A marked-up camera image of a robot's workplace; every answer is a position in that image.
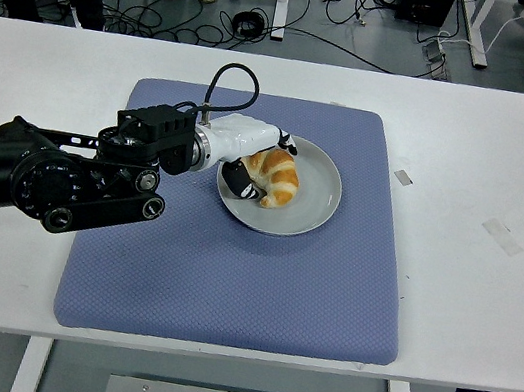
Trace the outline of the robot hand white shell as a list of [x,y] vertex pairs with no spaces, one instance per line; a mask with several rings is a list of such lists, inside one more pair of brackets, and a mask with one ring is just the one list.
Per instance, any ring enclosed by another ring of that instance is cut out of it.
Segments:
[[221,175],[232,194],[242,199],[260,197],[240,159],[280,147],[297,155],[294,139],[286,131],[243,114],[212,119],[195,126],[193,158],[190,171],[206,170],[222,161]]

